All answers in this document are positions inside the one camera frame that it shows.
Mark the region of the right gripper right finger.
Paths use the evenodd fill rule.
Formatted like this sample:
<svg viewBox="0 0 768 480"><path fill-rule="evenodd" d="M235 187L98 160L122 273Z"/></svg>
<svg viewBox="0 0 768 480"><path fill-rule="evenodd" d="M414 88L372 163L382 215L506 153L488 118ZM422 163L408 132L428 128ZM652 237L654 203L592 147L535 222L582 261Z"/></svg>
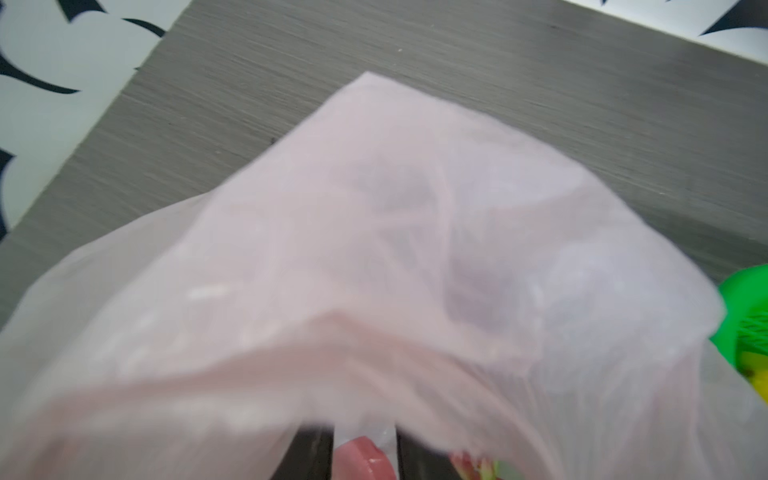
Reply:
<svg viewBox="0 0 768 480"><path fill-rule="evenodd" d="M401 429L396 435L400 480L460 480L447 454L427 448Z"/></svg>

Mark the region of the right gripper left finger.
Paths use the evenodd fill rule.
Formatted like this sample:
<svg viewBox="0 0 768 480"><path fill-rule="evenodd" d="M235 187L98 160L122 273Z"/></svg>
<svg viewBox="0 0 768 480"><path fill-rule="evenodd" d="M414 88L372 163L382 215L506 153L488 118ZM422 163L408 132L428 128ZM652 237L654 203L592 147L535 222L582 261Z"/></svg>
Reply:
<svg viewBox="0 0 768 480"><path fill-rule="evenodd" d="M334 433L327 427L297 431L271 480L330 480Z"/></svg>

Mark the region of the pink knotted plastic bag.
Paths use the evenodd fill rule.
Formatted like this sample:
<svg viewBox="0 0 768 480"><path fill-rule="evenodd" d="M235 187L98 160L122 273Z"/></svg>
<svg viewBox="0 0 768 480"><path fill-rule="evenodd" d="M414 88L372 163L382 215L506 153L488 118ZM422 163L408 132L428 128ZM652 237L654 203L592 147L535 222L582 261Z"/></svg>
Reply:
<svg viewBox="0 0 768 480"><path fill-rule="evenodd" d="M1 334L5 479L266 479L397 425L528 479L763 479L713 283L588 169L367 73L80 247Z"/></svg>

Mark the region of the yellow banana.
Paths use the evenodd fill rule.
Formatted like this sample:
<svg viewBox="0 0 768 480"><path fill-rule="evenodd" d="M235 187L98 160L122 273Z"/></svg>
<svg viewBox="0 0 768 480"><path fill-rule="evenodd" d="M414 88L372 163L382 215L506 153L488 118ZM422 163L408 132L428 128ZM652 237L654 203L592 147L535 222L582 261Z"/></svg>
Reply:
<svg viewBox="0 0 768 480"><path fill-rule="evenodd" d="M743 351L739 355L738 370L759 396L768 402L768 357L755 352Z"/></svg>

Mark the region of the green plastic basket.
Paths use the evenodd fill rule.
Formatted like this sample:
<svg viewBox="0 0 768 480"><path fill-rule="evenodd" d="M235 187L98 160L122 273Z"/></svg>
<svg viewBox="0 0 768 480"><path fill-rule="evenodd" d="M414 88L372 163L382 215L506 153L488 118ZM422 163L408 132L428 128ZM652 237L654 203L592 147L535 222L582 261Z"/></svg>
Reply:
<svg viewBox="0 0 768 480"><path fill-rule="evenodd" d="M767 265L740 270L718 287L726 307L719 329L710 338L721 355L739 368L743 352L767 355Z"/></svg>

